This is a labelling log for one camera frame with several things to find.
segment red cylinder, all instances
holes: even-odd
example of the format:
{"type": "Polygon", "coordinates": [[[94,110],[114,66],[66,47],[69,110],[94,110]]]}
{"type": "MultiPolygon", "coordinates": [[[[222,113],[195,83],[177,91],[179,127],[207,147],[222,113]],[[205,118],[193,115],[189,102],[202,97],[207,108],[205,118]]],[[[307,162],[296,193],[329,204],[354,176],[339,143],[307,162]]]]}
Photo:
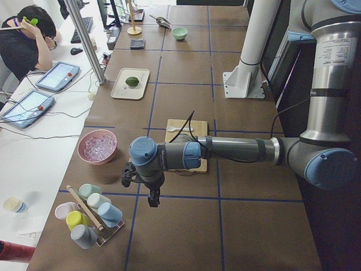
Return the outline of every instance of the red cylinder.
{"type": "Polygon", "coordinates": [[[28,247],[22,244],[0,241],[0,260],[16,261],[18,263],[30,262],[35,247],[28,247]]]}

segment white wall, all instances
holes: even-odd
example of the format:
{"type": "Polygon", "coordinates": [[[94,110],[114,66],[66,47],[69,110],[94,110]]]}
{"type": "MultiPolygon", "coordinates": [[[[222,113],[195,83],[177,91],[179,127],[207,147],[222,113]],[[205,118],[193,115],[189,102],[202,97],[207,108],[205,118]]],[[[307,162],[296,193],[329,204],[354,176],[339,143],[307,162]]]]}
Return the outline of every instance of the white wall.
{"type": "Polygon", "coordinates": [[[7,18],[16,15],[26,6],[38,5],[44,8],[53,19],[57,28],[60,28],[64,19],[60,13],[60,6],[57,0],[1,0],[0,1],[0,20],[1,23],[7,18]]]}

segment green object in hand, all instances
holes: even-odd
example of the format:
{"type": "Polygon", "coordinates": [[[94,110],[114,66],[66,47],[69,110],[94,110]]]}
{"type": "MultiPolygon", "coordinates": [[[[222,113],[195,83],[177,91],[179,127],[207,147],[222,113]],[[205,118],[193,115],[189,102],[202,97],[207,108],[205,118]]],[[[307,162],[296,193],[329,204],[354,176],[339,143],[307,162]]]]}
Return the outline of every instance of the green object in hand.
{"type": "Polygon", "coordinates": [[[125,80],[125,83],[126,83],[128,86],[138,86],[139,80],[138,80],[138,78],[136,78],[135,76],[130,76],[130,77],[128,77],[128,78],[125,80]]]}
{"type": "Polygon", "coordinates": [[[24,16],[24,20],[25,20],[27,23],[29,23],[29,24],[31,24],[31,25],[34,25],[34,26],[36,26],[36,25],[39,23],[39,20],[36,19],[36,18],[34,18],[34,19],[32,19],[31,21],[29,21],[29,19],[24,16]]]}

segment keyboard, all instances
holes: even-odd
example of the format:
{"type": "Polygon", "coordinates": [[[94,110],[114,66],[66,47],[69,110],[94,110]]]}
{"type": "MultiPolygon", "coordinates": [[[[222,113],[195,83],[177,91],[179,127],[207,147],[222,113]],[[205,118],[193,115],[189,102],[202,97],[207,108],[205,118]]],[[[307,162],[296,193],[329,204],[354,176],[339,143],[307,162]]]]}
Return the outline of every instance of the keyboard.
{"type": "MultiPolygon", "coordinates": [[[[93,26],[93,17],[85,17],[85,18],[82,18],[82,20],[85,25],[86,31],[88,33],[90,33],[91,27],[93,26]]],[[[81,43],[79,34],[76,29],[74,30],[74,34],[73,34],[73,37],[72,37],[70,43],[81,43]]]]}

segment black shirt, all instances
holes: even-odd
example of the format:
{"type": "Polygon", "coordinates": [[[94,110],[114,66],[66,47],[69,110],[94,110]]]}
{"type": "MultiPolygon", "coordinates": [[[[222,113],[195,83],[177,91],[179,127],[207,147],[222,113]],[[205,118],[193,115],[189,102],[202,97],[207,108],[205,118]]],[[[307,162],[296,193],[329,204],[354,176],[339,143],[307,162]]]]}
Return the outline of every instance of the black shirt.
{"type": "MultiPolygon", "coordinates": [[[[10,17],[4,21],[2,27],[10,27],[7,21],[16,18],[10,17]]],[[[21,80],[29,71],[35,70],[38,64],[38,46],[18,30],[0,31],[0,54],[5,65],[21,80]]]]}

